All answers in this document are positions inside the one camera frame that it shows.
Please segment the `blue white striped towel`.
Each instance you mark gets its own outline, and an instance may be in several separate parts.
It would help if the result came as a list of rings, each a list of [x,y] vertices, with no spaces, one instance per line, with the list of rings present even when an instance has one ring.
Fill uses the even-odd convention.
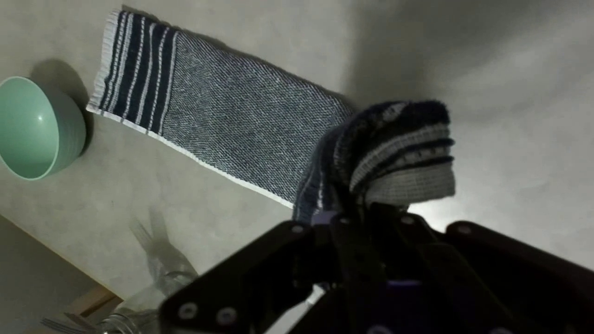
[[[106,21],[87,110],[291,207],[304,223],[455,194],[440,101],[356,111],[276,66],[123,9]]]

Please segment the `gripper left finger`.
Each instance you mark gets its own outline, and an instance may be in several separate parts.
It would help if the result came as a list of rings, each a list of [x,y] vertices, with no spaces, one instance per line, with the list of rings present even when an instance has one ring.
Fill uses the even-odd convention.
[[[387,279],[375,233],[388,206],[322,212],[274,226],[162,303],[161,334],[265,334],[315,287],[288,334],[367,334]]]

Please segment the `silver fork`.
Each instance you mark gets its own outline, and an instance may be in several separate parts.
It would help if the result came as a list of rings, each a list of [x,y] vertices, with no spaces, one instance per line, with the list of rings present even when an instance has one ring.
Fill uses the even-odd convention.
[[[63,313],[64,320],[42,318],[40,324],[60,334],[104,334],[98,325],[93,325],[82,315]]]

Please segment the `clear glass jar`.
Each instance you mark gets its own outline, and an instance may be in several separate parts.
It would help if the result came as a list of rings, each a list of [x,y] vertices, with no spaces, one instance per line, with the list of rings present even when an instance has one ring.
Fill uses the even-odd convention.
[[[160,334],[158,308],[178,290],[190,284],[198,275],[172,271],[121,302],[103,319],[95,334]]]

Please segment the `green bowl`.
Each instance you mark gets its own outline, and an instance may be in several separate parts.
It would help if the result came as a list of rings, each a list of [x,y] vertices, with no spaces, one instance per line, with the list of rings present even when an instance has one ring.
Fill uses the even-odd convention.
[[[87,140],[83,113],[64,92],[26,77],[0,83],[0,161],[24,180],[62,171]]]

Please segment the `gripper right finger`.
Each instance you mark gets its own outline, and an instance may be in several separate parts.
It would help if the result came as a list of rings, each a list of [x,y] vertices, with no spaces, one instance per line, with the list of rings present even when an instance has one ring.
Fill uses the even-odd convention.
[[[594,334],[594,270],[470,221],[370,207],[392,278],[418,280],[438,334]]]

